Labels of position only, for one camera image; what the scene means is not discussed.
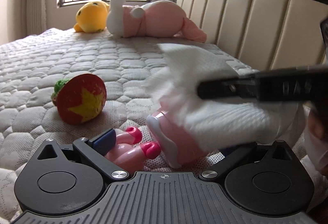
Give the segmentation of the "gloved right hand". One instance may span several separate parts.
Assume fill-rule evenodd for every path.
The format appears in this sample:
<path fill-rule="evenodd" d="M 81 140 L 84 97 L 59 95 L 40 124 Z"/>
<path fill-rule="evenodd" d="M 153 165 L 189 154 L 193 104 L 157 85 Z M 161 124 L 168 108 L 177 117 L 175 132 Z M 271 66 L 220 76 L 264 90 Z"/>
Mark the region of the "gloved right hand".
<path fill-rule="evenodd" d="M 305 129 L 305 148 L 315 169 L 327 176 L 327 116 L 309 107 Z"/>

